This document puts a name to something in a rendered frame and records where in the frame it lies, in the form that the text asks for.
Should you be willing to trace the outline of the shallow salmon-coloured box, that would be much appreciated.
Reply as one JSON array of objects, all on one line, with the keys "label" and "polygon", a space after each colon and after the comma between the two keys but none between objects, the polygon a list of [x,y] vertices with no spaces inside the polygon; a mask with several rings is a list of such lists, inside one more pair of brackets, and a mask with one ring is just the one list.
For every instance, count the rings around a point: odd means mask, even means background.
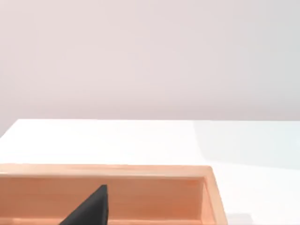
[{"label": "shallow salmon-coloured box", "polygon": [[59,225],[101,185],[108,225],[228,225],[207,165],[0,164],[0,225]]}]

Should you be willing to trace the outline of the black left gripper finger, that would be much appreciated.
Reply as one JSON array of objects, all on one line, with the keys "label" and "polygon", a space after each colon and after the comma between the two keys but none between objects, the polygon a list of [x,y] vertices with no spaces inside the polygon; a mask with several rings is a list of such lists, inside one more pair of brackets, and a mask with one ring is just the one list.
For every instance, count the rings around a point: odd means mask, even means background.
[{"label": "black left gripper finger", "polygon": [[108,225],[107,185],[101,185],[59,225]]}]

